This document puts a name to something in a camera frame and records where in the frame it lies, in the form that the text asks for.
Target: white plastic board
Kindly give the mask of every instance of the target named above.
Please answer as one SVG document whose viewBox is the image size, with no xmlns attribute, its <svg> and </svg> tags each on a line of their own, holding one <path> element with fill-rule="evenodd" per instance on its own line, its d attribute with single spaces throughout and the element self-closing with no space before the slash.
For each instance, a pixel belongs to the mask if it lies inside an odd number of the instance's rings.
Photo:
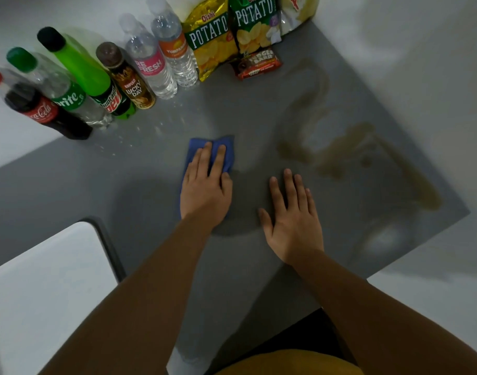
<svg viewBox="0 0 477 375">
<path fill-rule="evenodd" d="M 0 375 L 37 374 L 116 286 L 87 222 L 0 266 Z"/>
</svg>

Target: plastic bottle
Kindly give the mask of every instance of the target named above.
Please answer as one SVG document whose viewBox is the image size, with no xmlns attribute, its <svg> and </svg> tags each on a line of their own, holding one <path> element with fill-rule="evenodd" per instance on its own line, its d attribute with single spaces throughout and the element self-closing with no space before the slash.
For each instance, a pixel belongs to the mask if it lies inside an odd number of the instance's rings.
<svg viewBox="0 0 477 375">
<path fill-rule="evenodd" d="M 16 74 L 9 77 L 8 73 L 5 71 L 4 79 L 0 73 L 0 97 L 7 106 L 69 139 L 87 139 L 90 136 L 91 126 L 43 96 L 21 77 Z"/>
<path fill-rule="evenodd" d="M 121 49 L 115 43 L 103 42 L 96 49 L 96 57 L 109 69 L 117 84 L 139 109 L 150 109 L 155 95 L 135 69 L 124 60 Z"/>
<path fill-rule="evenodd" d="M 86 95 L 77 83 L 63 72 L 54 71 L 37 61 L 36 57 L 21 47 L 14 47 L 6 59 L 55 104 L 80 118 L 92 127 L 105 128 L 110 125 L 112 116 Z"/>
<path fill-rule="evenodd" d="M 193 51 L 188 47 L 181 28 L 181 21 L 166 0 L 147 0 L 154 15 L 152 32 L 159 39 L 159 46 L 166 61 L 173 69 L 178 85 L 190 87 L 197 82 L 198 73 Z"/>
<path fill-rule="evenodd" d="M 100 69 L 100 64 L 93 65 L 92 58 L 85 58 L 54 28 L 42 28 L 37 33 L 37 39 L 74 75 L 82 89 L 107 112 L 121 119 L 128 119 L 136 112 L 134 104 L 110 76 Z"/>
<path fill-rule="evenodd" d="M 119 23 L 126 34 L 125 50 L 135 60 L 150 88 L 162 99 L 173 97 L 178 92 L 178 84 L 166 65 L 157 39 L 130 13 L 122 14 Z"/>
</svg>

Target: gray tabletop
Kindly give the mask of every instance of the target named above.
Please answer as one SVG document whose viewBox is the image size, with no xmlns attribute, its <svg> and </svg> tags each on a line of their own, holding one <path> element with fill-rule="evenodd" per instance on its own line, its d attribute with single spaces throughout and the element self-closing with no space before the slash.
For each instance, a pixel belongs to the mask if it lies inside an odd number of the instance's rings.
<svg viewBox="0 0 477 375">
<path fill-rule="evenodd" d="M 275 72 L 241 82 L 222 66 L 85 142 L 60 138 L 0 168 L 0 265 L 91 218 L 133 272 L 179 220 L 189 139 L 234 135 L 234 200 L 199 261 L 170 362 L 201 374 L 317 308 L 259 227 L 270 176 L 304 176 L 327 253 L 362 277 L 468 214 L 314 25 L 274 49 Z"/>
</svg>

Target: yellow clothing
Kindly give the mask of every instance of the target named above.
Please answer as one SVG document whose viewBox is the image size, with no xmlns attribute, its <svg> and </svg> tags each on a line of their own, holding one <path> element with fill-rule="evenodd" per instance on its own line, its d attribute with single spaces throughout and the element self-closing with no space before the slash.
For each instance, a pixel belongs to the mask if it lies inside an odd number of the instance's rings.
<svg viewBox="0 0 477 375">
<path fill-rule="evenodd" d="M 216 375 L 363 375 L 359 367 L 330 355 L 279 350 L 244 359 Z"/>
</svg>

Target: person's left hand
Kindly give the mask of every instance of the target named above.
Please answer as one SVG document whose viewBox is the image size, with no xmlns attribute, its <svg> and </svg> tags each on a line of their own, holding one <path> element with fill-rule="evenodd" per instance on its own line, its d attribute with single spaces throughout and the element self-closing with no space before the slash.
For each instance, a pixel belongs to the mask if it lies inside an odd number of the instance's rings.
<svg viewBox="0 0 477 375">
<path fill-rule="evenodd" d="M 231 204 L 232 181 L 223 171 L 226 146 L 221 145 L 208 176 L 212 143 L 199 148 L 186 169 L 180 196 L 181 218 L 198 215 L 198 218 L 214 228 L 226 216 Z"/>
</svg>

